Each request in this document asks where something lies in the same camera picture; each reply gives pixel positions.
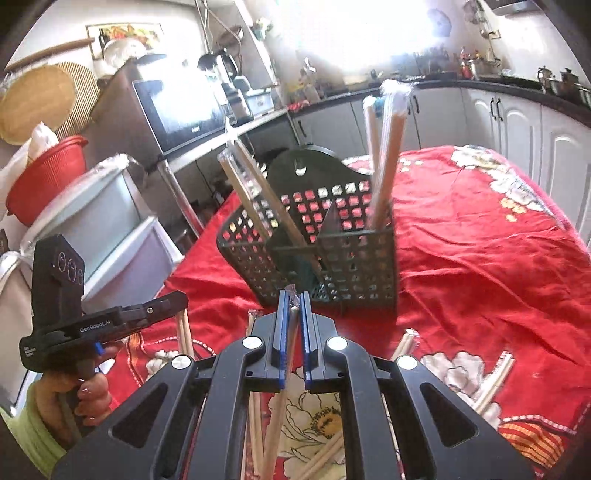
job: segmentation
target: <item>white plastic bag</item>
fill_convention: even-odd
[[[37,125],[31,132],[31,144],[29,145],[29,162],[31,164],[43,152],[55,147],[59,143],[55,133],[43,122]]]

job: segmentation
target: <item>finger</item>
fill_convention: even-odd
[[[109,391],[109,382],[104,374],[98,373],[90,380],[86,380],[78,390],[78,398],[92,400],[101,398]]]
[[[117,356],[117,353],[119,353],[119,350],[121,350],[124,346],[124,343],[119,341],[119,342],[109,342],[103,345],[104,348],[104,352],[102,355],[100,355],[99,357],[96,358],[96,366],[98,367],[102,362],[105,362],[106,360],[110,359],[110,358],[115,358]]]
[[[111,414],[111,409],[107,410],[103,414],[97,417],[87,417],[85,418],[82,423],[88,427],[96,427],[97,425],[101,424],[109,415]]]
[[[38,382],[37,388],[44,393],[67,393],[80,385],[81,381],[75,375],[64,372],[47,371]]]
[[[112,400],[110,393],[95,400],[82,400],[76,407],[74,414],[79,417],[99,417],[109,410]]]

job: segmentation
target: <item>white cabinet door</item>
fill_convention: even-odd
[[[494,113],[501,130],[499,152],[532,180],[540,181],[542,110],[539,103],[497,94]]]
[[[328,148],[341,160],[365,154],[361,132],[349,102],[304,113],[294,122],[303,144]]]
[[[369,154],[368,151],[368,144],[367,144],[367,137],[365,134],[365,117],[363,115],[363,101],[357,100],[356,102],[351,103],[351,107],[353,108],[353,112],[355,113],[355,118],[357,120],[357,124],[359,125],[359,130],[361,131],[361,140],[363,142],[363,150],[366,154]],[[413,111],[410,108],[410,104],[407,110],[407,121],[404,127],[404,136],[402,138],[402,145],[400,146],[400,150],[405,152],[408,150],[418,150],[421,148],[421,145],[418,141],[418,134],[417,134],[417,126],[415,123]],[[378,118],[378,131],[379,137],[382,138],[382,126],[384,124],[384,119],[382,117]]]
[[[476,89],[462,89],[468,138],[467,143],[500,150],[496,96],[492,92]]]
[[[591,129],[542,107],[540,186],[591,247]]]
[[[421,148],[469,143],[459,88],[414,89],[411,104]]]

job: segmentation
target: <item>kitchen countertop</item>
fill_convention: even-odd
[[[504,83],[495,83],[493,81],[478,82],[475,80],[423,80],[422,82],[415,83],[415,88],[432,89],[432,88],[444,88],[444,87],[461,87],[461,88],[474,88],[477,90],[485,90],[487,92],[505,93],[506,95],[512,95],[532,102],[540,103],[548,108],[556,110],[557,112],[563,113],[574,120],[582,123],[586,127],[591,128],[591,110],[587,107],[575,105],[567,100],[556,97],[554,95],[548,95],[546,93],[523,87],[517,87],[513,85],[507,85]],[[360,90],[358,92],[343,93],[334,97],[327,98],[303,108],[297,113],[293,114],[293,117],[304,115],[305,113],[314,112],[321,110],[326,107],[338,105],[340,103],[355,102],[362,100],[368,95],[379,95],[379,88],[373,88],[368,90]]]

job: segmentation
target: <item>black plastic basket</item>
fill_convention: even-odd
[[[370,177],[344,166],[320,147],[289,150],[269,170],[269,184],[309,244],[291,246],[265,200],[255,199],[273,235],[264,241],[242,206],[225,222],[217,247],[263,306],[275,306],[290,283],[308,290],[315,303],[391,306],[398,298],[398,271],[392,225],[369,230]],[[322,267],[317,278],[307,261]]]

